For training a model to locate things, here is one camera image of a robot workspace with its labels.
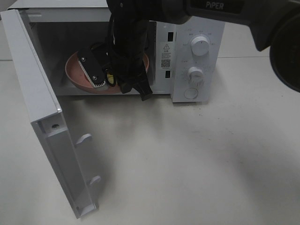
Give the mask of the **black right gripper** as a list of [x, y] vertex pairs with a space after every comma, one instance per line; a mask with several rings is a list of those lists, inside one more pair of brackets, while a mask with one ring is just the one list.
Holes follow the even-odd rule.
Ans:
[[148, 24], [147, 20], [111, 16], [108, 30], [112, 74], [120, 91], [126, 94], [134, 88], [142, 101], [153, 94], [143, 62]]

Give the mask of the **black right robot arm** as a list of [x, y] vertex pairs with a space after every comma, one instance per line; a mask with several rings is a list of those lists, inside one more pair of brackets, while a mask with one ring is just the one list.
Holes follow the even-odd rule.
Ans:
[[122, 93], [151, 97], [143, 64], [149, 21], [184, 24], [191, 17], [250, 28], [258, 51], [270, 50], [279, 80], [300, 90], [300, 3], [297, 0], [109, 0], [107, 32], [110, 74]]

